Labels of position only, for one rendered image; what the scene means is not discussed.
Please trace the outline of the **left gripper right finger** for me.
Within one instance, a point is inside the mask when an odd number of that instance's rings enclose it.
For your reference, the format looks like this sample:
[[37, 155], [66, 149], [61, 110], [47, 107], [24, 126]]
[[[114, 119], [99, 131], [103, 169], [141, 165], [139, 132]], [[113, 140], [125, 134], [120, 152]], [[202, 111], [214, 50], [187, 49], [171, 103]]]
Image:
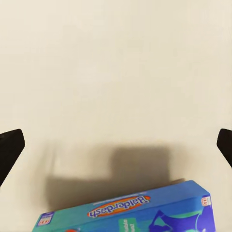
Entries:
[[232, 130], [220, 129], [217, 138], [217, 147], [232, 167]]

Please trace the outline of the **board game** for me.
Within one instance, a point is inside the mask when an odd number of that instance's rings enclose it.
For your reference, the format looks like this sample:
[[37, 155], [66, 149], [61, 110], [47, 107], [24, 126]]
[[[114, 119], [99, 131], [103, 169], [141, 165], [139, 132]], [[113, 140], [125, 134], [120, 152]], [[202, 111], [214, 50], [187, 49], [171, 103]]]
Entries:
[[216, 232], [210, 193], [193, 180], [41, 214], [32, 232]]

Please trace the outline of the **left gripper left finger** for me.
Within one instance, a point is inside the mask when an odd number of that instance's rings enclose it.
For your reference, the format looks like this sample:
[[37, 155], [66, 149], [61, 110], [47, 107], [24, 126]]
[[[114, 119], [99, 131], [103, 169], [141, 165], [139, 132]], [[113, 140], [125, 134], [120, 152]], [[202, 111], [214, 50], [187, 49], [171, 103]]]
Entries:
[[25, 147], [21, 129], [0, 134], [0, 186]]

